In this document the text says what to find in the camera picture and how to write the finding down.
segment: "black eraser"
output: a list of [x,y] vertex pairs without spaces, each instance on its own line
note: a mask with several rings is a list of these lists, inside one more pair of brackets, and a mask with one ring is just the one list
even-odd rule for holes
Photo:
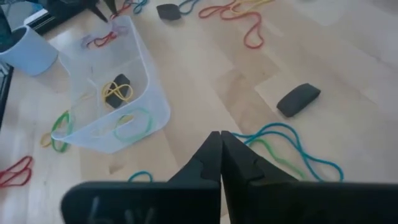
[[175,4],[162,4],[156,6],[157,13],[161,19],[174,21],[181,18],[180,9]]
[[287,118],[293,117],[315,100],[320,93],[321,91],[318,88],[308,83],[302,84],[284,96],[276,107]]
[[[130,80],[123,74],[118,75],[113,80],[113,82],[116,84],[116,86],[114,83],[112,83],[111,86],[109,87],[109,89],[107,90],[107,93],[114,90],[117,86],[121,86],[123,84],[130,85]],[[119,91],[122,94],[122,96],[125,98],[127,95],[127,92],[129,91],[129,87],[123,86],[119,89]],[[111,105],[113,108],[116,109],[123,103],[123,100],[120,99],[116,94],[113,93],[105,98],[105,102],[107,102],[107,104]]]

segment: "black object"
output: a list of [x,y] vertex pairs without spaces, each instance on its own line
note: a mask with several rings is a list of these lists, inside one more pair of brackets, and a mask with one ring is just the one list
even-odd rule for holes
[[48,31],[66,22],[67,20],[84,10],[85,7],[81,4],[76,6],[66,6],[65,3],[59,1],[57,5],[54,5],[51,9],[48,9],[48,11],[56,14],[57,16],[48,12],[43,16],[35,19],[34,21],[28,23],[28,26],[30,26],[30,28],[35,30],[38,34],[44,35]]
[[87,182],[63,197],[65,223],[218,224],[221,210],[219,132],[212,132],[168,182]]
[[220,223],[220,174],[231,224],[398,220],[398,185],[298,182],[227,131],[212,132],[166,183],[88,182],[61,211],[66,224]]
[[[113,82],[116,85],[114,83],[112,83],[107,92],[114,90],[117,86],[121,86],[123,84],[130,85],[130,80],[123,74],[118,75],[113,80]],[[119,91],[122,94],[122,96],[125,97],[127,95],[127,92],[129,91],[129,87],[123,86],[119,89]],[[116,109],[122,104],[123,100],[120,99],[115,93],[113,93],[105,98],[105,102],[107,102],[107,104],[111,105],[113,108]]]
[[161,19],[174,21],[181,18],[180,9],[175,4],[162,4],[156,6],[157,13]]
[[[109,7],[109,5],[112,7],[113,9],[113,5],[114,0],[113,0],[113,4],[111,4],[112,0],[107,0],[105,3],[106,5]],[[96,14],[102,21],[104,22],[108,22],[107,18],[104,16],[104,14],[98,9],[97,5],[96,5],[97,1],[95,0],[83,0],[82,4],[89,9],[92,13]]]
[[108,9],[112,12],[112,14],[117,16],[118,10],[116,9],[115,0],[104,0],[104,2],[107,5]]
[[10,25],[4,11],[0,7],[0,50],[9,49],[13,42]]
[[284,96],[277,104],[277,108],[287,118],[293,117],[309,103],[315,100],[321,91],[318,88],[306,83],[294,88]]

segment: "red rubber band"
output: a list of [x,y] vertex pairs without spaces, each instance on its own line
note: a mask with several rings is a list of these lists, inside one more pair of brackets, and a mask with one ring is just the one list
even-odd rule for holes
[[[25,162],[26,162],[26,164],[21,169],[18,169],[18,167],[20,167],[21,164],[23,164]],[[8,168],[8,169],[6,169],[4,171],[0,171],[0,189],[6,188],[6,187],[23,186],[26,183],[28,183],[28,181],[32,177],[32,169],[29,168],[29,166],[32,164],[32,162],[33,162],[32,156],[25,156],[21,160],[19,160],[17,163],[12,165],[10,168]],[[14,180],[15,178],[17,178],[17,177],[19,177],[19,176],[21,176],[22,174],[25,174],[25,173],[27,175],[26,175],[25,179],[21,183],[8,184],[9,182]]]
[[[208,17],[210,17],[211,15],[213,15],[216,12],[220,12],[220,18],[224,21],[232,21],[235,19],[240,19],[240,18],[244,18],[246,16],[256,16],[257,17],[257,22],[249,29],[249,31],[246,32],[246,34],[243,37],[243,44],[250,49],[259,49],[260,47],[262,47],[264,45],[264,38],[262,37],[261,33],[260,33],[260,28],[261,28],[261,22],[262,22],[262,17],[261,14],[259,14],[258,12],[246,12],[244,14],[238,15],[238,16],[233,16],[233,17],[225,17],[224,16],[224,12],[226,12],[227,10],[229,10],[231,8],[231,5],[234,4],[236,2],[236,0],[232,1],[229,4],[226,4],[224,6],[210,6],[210,7],[206,7],[204,9],[202,9],[198,15],[199,18],[201,19],[206,19]],[[239,7],[240,4],[235,5],[232,9]],[[210,13],[208,14],[203,14],[206,11],[212,10]],[[260,44],[257,45],[250,45],[248,43],[248,37],[249,35],[256,30],[257,36],[258,38],[261,40]]]

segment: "blue rubber band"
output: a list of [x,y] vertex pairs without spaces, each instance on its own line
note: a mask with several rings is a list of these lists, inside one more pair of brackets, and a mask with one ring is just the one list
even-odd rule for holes
[[142,170],[142,171],[138,171],[135,174],[133,174],[129,178],[128,182],[132,182],[136,177],[139,177],[141,175],[147,175],[149,177],[149,182],[153,182],[154,181],[154,178],[153,178],[152,174],[150,174],[150,172]]
[[[284,127],[287,128],[288,130],[290,130],[294,137],[295,137],[295,141],[289,137],[288,135],[280,132],[280,131],[266,131],[266,129],[271,128],[271,127]],[[234,136],[239,137],[239,138],[246,138],[246,140],[243,142],[245,144],[249,144],[251,141],[255,140],[258,137],[264,136],[266,134],[276,134],[279,136],[282,136],[283,138],[287,139],[291,145],[293,145],[293,147],[298,151],[298,153],[300,153],[304,164],[307,166],[307,168],[309,169],[309,171],[311,172],[311,174],[314,176],[314,178],[316,178],[317,180],[319,180],[320,182],[323,182],[324,180],[318,176],[318,174],[312,169],[311,164],[309,163],[308,160],[313,161],[313,162],[319,162],[321,164],[325,164],[325,165],[329,165],[332,166],[333,168],[335,168],[339,175],[340,175],[340,182],[343,181],[344,179],[344,172],[343,170],[340,168],[340,166],[338,166],[337,164],[335,164],[334,162],[330,162],[330,161],[326,161],[323,159],[318,159],[315,158],[309,154],[307,154],[306,152],[304,152],[304,149],[301,145],[300,142],[300,138],[299,135],[297,134],[296,130],[294,128],[292,128],[291,126],[284,124],[284,123],[270,123],[265,125],[264,127],[262,127],[256,134],[238,134],[238,133],[232,133]]]
[[[186,5],[188,3],[191,3],[191,2],[192,2],[191,8],[187,12],[182,12],[181,8],[184,5]],[[186,16],[186,15],[190,14],[193,11],[193,8],[195,7],[195,4],[198,3],[198,2],[199,2],[199,0],[185,0],[184,2],[181,2],[181,4],[178,5],[178,8],[180,9],[181,15]]]

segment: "black device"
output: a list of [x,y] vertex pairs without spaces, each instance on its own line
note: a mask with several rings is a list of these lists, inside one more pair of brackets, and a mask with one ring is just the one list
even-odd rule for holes
[[69,223],[396,223],[398,185],[299,182],[231,133],[212,132],[168,182],[87,182],[61,202]]

